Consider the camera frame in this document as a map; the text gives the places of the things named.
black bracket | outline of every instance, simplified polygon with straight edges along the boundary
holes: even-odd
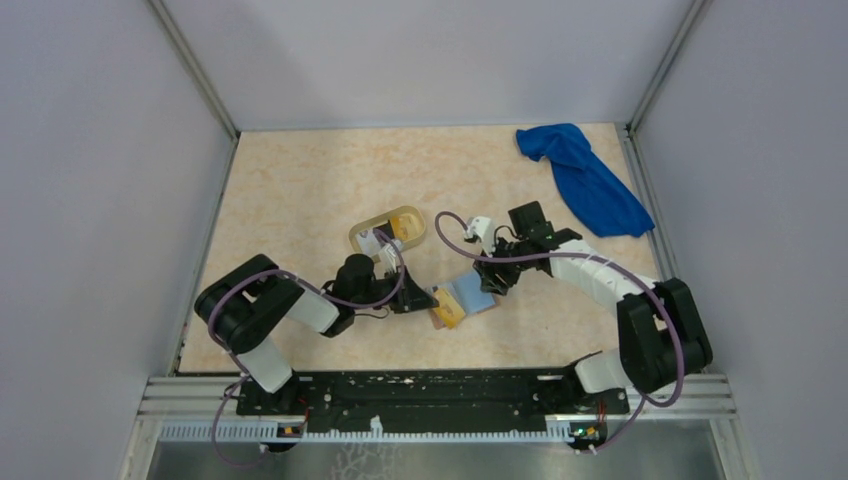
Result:
[[[689,287],[680,279],[658,282],[654,293],[662,301],[674,323],[683,347],[684,374],[709,365],[713,351]],[[674,382],[677,360],[667,329],[657,330],[659,312],[644,293],[626,295],[616,305],[621,364],[633,386],[651,393]]]
[[[277,268],[265,255],[256,255],[204,290],[194,311],[208,323],[215,305],[233,287]],[[236,355],[249,352],[265,340],[301,295],[303,288],[287,278],[272,275],[253,282],[223,306],[215,320],[215,333]]]

gray wall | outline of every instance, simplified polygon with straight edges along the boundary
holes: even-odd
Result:
[[[716,2],[639,136],[768,479],[848,470],[846,19]]]
[[[5,1],[0,65],[0,477],[114,478],[229,141],[141,1]]]
[[[691,0],[167,0],[243,130],[628,120]]]

marble-patterned surface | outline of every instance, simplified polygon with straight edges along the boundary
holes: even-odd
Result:
[[[595,153],[629,186],[614,126],[580,127]],[[471,266],[436,236],[437,212],[509,223],[507,211],[532,200],[541,202],[555,228],[571,227],[602,254],[656,277],[647,238],[593,236],[562,201],[548,161],[520,155],[516,128],[244,133],[202,286],[259,252],[320,285],[352,253],[351,226],[406,204],[418,207],[429,225],[424,242],[404,258],[419,285],[432,285]],[[461,240],[458,225],[445,221],[444,228]],[[435,330],[427,312],[416,312],[385,320],[359,317],[334,339],[284,320],[272,337],[301,370],[563,365],[617,343],[610,314],[578,289],[535,271],[524,273],[499,307],[465,319],[455,330]],[[199,318],[191,321],[180,370],[235,370]]]

small object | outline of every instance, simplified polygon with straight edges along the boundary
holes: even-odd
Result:
[[[494,295],[481,290],[480,275],[474,270],[428,291],[439,302],[430,310],[436,329],[456,328],[466,317],[497,306]]]
[[[374,230],[382,231],[390,239],[399,240],[401,250],[407,250],[424,241],[427,223],[417,208],[405,205],[354,225],[348,233],[353,251],[379,262],[378,254],[382,245]]]

metal frame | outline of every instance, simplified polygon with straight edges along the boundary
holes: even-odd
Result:
[[[193,293],[199,286],[205,260],[211,245],[217,216],[229,177],[233,158],[238,146],[241,132],[234,125],[229,113],[214,89],[211,81],[204,73],[199,61],[191,51],[188,42],[179,30],[163,0],[146,0],[150,11],[157,19],[168,38],[175,54],[192,78],[198,93],[203,97],[211,114],[218,120],[222,128],[233,139],[230,158],[225,165],[221,195],[216,199],[216,205],[210,219],[210,227],[206,233],[205,250],[195,268],[196,282]],[[649,234],[651,248],[661,278],[669,278],[678,270],[674,252],[671,248],[659,203],[651,183],[649,169],[645,165],[638,142],[638,132],[647,114],[650,112],[662,86],[668,77],[675,61],[689,39],[692,29],[703,18],[712,0],[694,0],[687,11],[674,39],[660,62],[656,73],[640,99],[633,118],[626,124],[616,124],[619,140],[621,141],[627,166],[634,182],[637,196],[652,214],[657,228]],[[186,306],[184,318],[190,318],[191,298]],[[180,338],[177,352],[174,355],[171,372],[179,365],[179,352],[182,348],[186,329]],[[138,415],[132,431],[128,453],[125,458],[121,477],[125,480],[147,478],[148,470],[158,441],[190,441],[205,438],[210,433],[212,417],[223,399],[225,386],[232,384],[235,375],[214,377],[153,377],[148,381],[144,396],[139,405]],[[670,387],[657,392],[668,395]],[[631,409],[638,401],[638,394],[632,389],[628,391]],[[302,421],[299,416],[277,417],[239,417],[235,414],[235,402],[229,404],[222,415],[217,434],[221,440],[228,442],[256,442],[259,440],[273,441],[276,438],[272,431],[279,425],[298,424]],[[306,434],[298,441],[304,442],[403,442],[403,441],[439,441],[439,442],[533,442],[563,440],[563,425],[570,421],[586,421],[594,418],[586,415],[548,415],[547,432],[538,435],[518,434],[448,434],[448,435],[391,435],[384,434],[379,425],[372,425],[371,432],[357,434]],[[610,415],[610,420],[623,420],[626,416]],[[733,401],[730,386],[724,375],[705,373],[690,375],[686,378],[683,395],[679,402],[668,409],[651,408],[650,405],[638,417],[637,421],[651,420],[692,420],[705,419],[710,421],[710,427],[716,446],[716,455],[727,478],[760,478],[759,469],[751,453],[748,443],[742,433],[736,406]]]
[[[218,191],[221,192],[218,195],[218,198],[215,200],[215,205],[210,212],[209,218],[209,228],[203,235],[203,252],[197,259],[197,263],[194,265],[192,269],[192,273],[194,274],[194,284],[191,288],[191,294],[186,298],[183,302],[183,308],[180,310],[182,312],[183,320],[183,328],[180,330],[180,336],[177,340],[177,344],[171,355],[171,360],[168,363],[168,372],[174,373],[179,371],[180,368],[180,360],[182,359],[182,351],[185,346],[185,339],[188,335],[188,326],[191,322],[192,318],[192,307],[194,306],[194,299],[197,298],[197,294],[200,291],[200,282],[203,279],[203,272],[206,269],[206,260],[209,258],[209,250],[212,248],[212,235],[215,233],[215,228],[218,225],[218,217],[221,212],[221,205],[224,202],[224,192],[227,190],[227,182],[230,180],[230,173],[233,170],[233,162],[236,158],[236,152],[238,151],[239,139],[233,139],[232,145],[230,146],[230,152],[227,156],[227,161],[224,163],[224,171],[221,175],[221,183],[219,185]]]
[[[165,6],[162,0],[145,0],[145,3],[150,8],[150,12],[159,23],[159,26],[162,27],[162,32],[168,38],[171,48],[174,49],[174,53],[179,58],[180,63],[194,82],[197,92],[203,97],[206,106],[209,107],[209,112],[218,120],[221,127],[231,139],[238,140],[241,132],[236,128],[232,118],[230,118],[224,102],[221,101],[221,97],[218,96],[218,92],[215,91],[215,87],[203,71],[203,67],[200,66],[200,62],[197,60],[194,52],[189,47],[188,41],[186,41],[179,26],[177,26],[177,23],[171,16],[171,12],[168,11],[168,7]]]

